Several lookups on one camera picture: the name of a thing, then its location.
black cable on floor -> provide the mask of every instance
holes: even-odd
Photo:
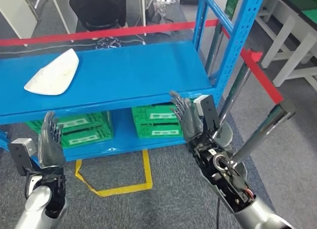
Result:
[[[216,218],[216,228],[219,229],[219,211],[220,211],[220,198],[218,198],[217,202],[217,214]]]

humanoid robot hand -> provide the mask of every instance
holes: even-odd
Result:
[[[48,111],[39,135],[38,157],[41,168],[63,167],[66,159],[61,144],[63,125],[57,126],[58,118]]]
[[[203,121],[194,108],[188,98],[182,98],[179,93],[170,91],[171,102],[174,103],[176,109],[172,109],[181,123],[184,138],[186,142],[203,133]]]

red barrier tape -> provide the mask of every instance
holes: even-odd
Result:
[[[222,31],[230,38],[228,33],[222,29]],[[261,70],[250,53],[248,53],[245,48],[242,48],[240,53],[241,58],[251,70],[251,72],[268,93],[269,97],[275,104],[278,104],[284,98],[276,88],[275,87],[271,80],[269,80],[263,70]]]
[[[218,20],[207,20],[205,27],[216,26]],[[110,29],[110,30],[100,30],[93,32],[81,32],[75,34],[63,34],[63,35],[47,35],[38,38],[31,39],[3,39],[0,40],[0,46],[22,46],[25,44],[46,44],[54,42],[62,42],[70,40],[85,40],[92,38],[104,38],[104,37],[119,37],[119,36],[129,36],[129,35],[139,35],[139,34],[150,34],[150,33],[160,33],[167,31],[177,31],[177,30],[187,30],[194,29],[195,22],[179,22],[179,23],[169,23],[161,25],[150,25],[150,26],[136,26],[122,29]]]
[[[207,20],[205,27],[216,26],[218,20]],[[195,22],[179,22],[169,23],[162,25],[151,25],[151,26],[138,26],[123,29],[110,29],[101,30],[93,32],[82,32],[75,34],[63,34],[63,35],[48,35],[38,38],[31,39],[2,39],[0,40],[0,46],[22,46],[25,44],[46,44],[54,42],[63,42],[70,40],[85,40],[92,38],[104,38],[104,37],[119,37],[119,36],[129,36],[138,35],[144,33],[159,33],[167,31],[178,31],[185,29],[194,29]],[[228,34],[222,29],[224,33],[229,38]],[[241,53],[244,62],[260,81],[260,83],[276,104],[282,101],[283,96],[276,89],[266,74],[264,74],[259,66],[254,62],[251,55],[247,53],[244,48]]]

white dish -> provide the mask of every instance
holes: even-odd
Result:
[[[24,89],[36,94],[62,94],[70,85],[79,63],[78,56],[70,48],[39,69]]]

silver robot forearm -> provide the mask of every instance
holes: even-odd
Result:
[[[52,193],[49,187],[40,186],[26,200],[24,211],[15,229],[57,229],[67,209],[67,201],[57,218],[46,215],[46,207]]]

